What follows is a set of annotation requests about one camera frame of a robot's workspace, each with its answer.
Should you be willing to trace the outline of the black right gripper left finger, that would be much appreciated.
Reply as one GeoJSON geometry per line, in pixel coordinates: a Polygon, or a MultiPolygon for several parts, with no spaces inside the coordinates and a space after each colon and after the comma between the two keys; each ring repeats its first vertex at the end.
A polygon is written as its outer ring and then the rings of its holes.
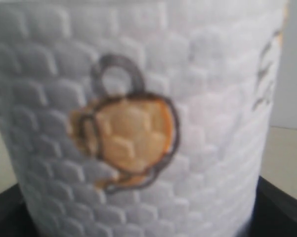
{"type": "Polygon", "coordinates": [[[0,237],[42,237],[18,184],[0,193],[0,237]]]}

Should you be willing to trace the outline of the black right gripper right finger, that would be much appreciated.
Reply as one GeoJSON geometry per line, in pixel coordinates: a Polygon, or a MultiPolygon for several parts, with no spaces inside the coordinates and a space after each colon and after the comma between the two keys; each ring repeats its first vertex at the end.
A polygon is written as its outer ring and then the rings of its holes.
{"type": "Polygon", "coordinates": [[[259,177],[250,237],[297,237],[297,199],[259,177]]]}

